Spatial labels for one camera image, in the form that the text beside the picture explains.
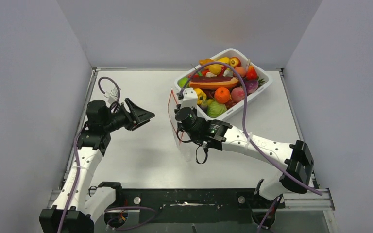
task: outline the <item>white plastic bin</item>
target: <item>white plastic bin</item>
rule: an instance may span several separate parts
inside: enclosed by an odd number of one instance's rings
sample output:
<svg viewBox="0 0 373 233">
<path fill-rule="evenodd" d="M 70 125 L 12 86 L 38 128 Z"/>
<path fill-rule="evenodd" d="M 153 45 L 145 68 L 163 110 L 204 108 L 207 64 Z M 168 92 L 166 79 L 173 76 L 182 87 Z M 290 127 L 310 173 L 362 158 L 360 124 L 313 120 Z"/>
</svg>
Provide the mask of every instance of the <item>white plastic bin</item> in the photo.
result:
<svg viewBox="0 0 373 233">
<path fill-rule="evenodd" d="M 218 60 L 220 58 L 223 58 L 223 57 L 229 57 L 229 58 L 237 57 L 241 61 L 241 66 L 242 67 L 245 67 L 248 63 L 248 58 L 236 49 L 226 49 L 226 50 L 218 53 L 217 55 L 211 57 L 210 59 L 216 61 L 216 60 Z M 253 63 L 251 63 L 251 65 L 255 67 L 255 70 L 259 75 L 259 79 L 264 79 L 265 83 L 260 88 L 258 88 L 255 92 L 253 92 L 252 94 L 250 94 L 247 97 L 247 101 L 248 101 L 247 103 L 251 103 L 259 94 L 261 94 L 261 92 L 263 92 L 265 89 L 267 89 L 267 87 L 269 87 L 272 83 L 271 76 L 269 76 L 263 69 L 257 67 Z M 181 76 L 179 76 L 178 78 L 175 79 L 174 84 L 175 84 L 175 88 L 177 90 L 176 91 L 177 93 L 181 90 L 181 88 L 178 86 L 178 81 L 181 78 L 190 75 L 194 70 L 195 69 L 190 69 L 189 71 L 187 71 L 186 73 L 184 73 L 183 75 L 181 75 Z M 235 106 L 228 109 L 225 113 L 223 113 L 222 115 L 220 115 L 217 118 L 210 118 L 200 107 L 197 107 L 197 112 L 198 112 L 199 117 L 205 117 L 205 119 L 207 119 L 207 120 L 215 120 L 215 119 L 216 120 L 226 120 L 226 119 L 230 118 L 232 115 L 236 114 L 243 107 L 244 107 L 244 100 L 240 101 Z"/>
</svg>

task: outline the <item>apple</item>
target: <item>apple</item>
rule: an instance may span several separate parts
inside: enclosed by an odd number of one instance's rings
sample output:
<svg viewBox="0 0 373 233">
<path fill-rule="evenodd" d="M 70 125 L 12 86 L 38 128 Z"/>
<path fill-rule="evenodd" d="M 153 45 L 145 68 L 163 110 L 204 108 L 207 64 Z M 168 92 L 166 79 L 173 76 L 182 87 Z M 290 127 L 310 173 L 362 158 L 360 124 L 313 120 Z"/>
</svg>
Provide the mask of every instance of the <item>apple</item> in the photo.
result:
<svg viewBox="0 0 373 233">
<path fill-rule="evenodd" d="M 237 58 L 237 57 L 232 57 L 229 61 L 229 64 L 232 66 L 232 67 L 238 67 L 241 65 L 241 61 Z"/>
</svg>

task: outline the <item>gray wall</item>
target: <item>gray wall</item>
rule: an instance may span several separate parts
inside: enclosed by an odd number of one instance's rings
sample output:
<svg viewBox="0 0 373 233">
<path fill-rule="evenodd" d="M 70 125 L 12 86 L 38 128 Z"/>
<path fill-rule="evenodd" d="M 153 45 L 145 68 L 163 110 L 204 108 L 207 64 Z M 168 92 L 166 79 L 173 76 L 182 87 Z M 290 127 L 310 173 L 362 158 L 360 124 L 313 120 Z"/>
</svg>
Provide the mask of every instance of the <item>gray wall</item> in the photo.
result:
<svg viewBox="0 0 373 233">
<path fill-rule="evenodd" d="M 40 231 L 90 72 L 55 0 L 0 0 L 0 233 Z"/>
<path fill-rule="evenodd" d="M 322 0 L 58 0 L 93 67 L 188 67 L 226 48 L 284 67 Z"/>
<path fill-rule="evenodd" d="M 373 1 L 324 0 L 285 77 L 340 229 L 373 232 Z"/>
</svg>

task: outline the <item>white table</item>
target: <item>white table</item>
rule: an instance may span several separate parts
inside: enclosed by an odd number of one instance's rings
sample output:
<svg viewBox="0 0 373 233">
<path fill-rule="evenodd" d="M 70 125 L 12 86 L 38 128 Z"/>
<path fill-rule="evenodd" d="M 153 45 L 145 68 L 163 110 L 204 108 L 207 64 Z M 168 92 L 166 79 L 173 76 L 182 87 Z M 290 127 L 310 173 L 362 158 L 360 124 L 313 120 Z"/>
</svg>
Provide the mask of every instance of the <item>white table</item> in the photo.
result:
<svg viewBox="0 0 373 233">
<path fill-rule="evenodd" d="M 210 150 L 204 165 L 185 162 L 177 149 L 168 118 L 167 103 L 174 79 L 184 70 L 99 71 L 97 78 L 114 79 L 121 101 L 129 97 L 136 105 L 155 113 L 151 122 L 128 132 L 111 133 L 111 142 L 99 164 L 92 185 L 121 182 L 123 188 L 254 188 L 276 168 L 233 152 Z M 268 139 L 295 143 L 299 139 L 284 86 L 278 71 L 268 71 L 273 83 L 248 106 L 247 130 Z M 102 81 L 104 90 L 112 83 Z M 106 100 L 95 84 L 91 100 Z M 242 111 L 229 123 L 242 128 Z"/>
</svg>

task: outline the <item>bolt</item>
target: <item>bolt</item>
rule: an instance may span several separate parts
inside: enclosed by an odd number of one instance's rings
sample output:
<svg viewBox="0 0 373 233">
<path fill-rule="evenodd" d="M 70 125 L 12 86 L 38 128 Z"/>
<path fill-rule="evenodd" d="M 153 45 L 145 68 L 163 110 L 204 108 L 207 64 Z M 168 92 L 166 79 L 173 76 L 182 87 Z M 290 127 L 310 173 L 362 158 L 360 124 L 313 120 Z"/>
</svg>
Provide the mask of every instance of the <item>bolt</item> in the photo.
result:
<svg viewBox="0 0 373 233">
<path fill-rule="evenodd" d="M 135 197 L 134 198 L 134 204 L 139 205 L 141 203 L 141 198 L 140 197 Z"/>
<path fill-rule="evenodd" d="M 240 196 L 240 197 L 238 198 L 238 202 L 241 203 L 241 204 L 244 204 L 244 203 L 245 203 L 245 197 Z"/>
</svg>

